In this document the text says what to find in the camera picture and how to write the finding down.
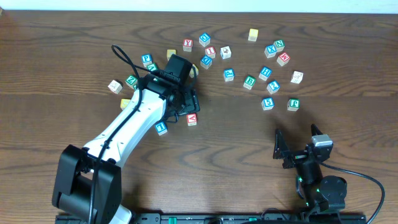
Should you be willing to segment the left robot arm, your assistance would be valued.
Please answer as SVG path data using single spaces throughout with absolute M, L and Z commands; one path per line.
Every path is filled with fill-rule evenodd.
M 52 205 L 86 223 L 129 223 L 122 206 L 121 171 L 148 130 L 169 116 L 196 113 L 196 91 L 181 81 L 148 74 L 127 108 L 83 148 L 68 145 L 60 155 Z

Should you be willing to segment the blue 2 block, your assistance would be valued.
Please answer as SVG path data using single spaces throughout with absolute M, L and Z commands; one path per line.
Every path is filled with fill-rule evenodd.
M 271 81 L 271 82 L 268 83 L 268 85 L 267 85 L 267 91 L 268 91 L 271 95 L 274 94 L 274 93 L 276 93 L 276 92 L 278 92 L 279 89 L 280 89 L 280 85 L 279 85 L 279 83 L 278 83 L 276 80 Z

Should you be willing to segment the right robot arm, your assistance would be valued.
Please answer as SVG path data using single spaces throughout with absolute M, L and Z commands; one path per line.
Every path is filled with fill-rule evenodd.
M 302 151 L 291 151 L 281 130 L 275 131 L 274 159 L 282 159 L 282 167 L 297 171 L 296 192 L 307 208 L 300 212 L 302 220 L 312 215 L 338 214 L 345 208 L 347 182 L 335 175 L 324 176 L 320 164 L 330 158 L 333 141 L 316 125 L 311 125 L 311 142 Z

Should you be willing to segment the red A block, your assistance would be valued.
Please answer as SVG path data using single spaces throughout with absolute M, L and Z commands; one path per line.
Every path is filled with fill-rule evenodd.
M 189 126 L 197 125 L 197 114 L 196 113 L 187 114 L 187 124 Z

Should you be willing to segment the red I block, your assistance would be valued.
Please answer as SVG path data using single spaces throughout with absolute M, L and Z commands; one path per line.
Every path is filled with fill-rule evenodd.
M 210 58 L 215 58 L 216 57 L 216 50 L 213 46 L 209 46 L 205 48 L 205 55 L 210 57 Z

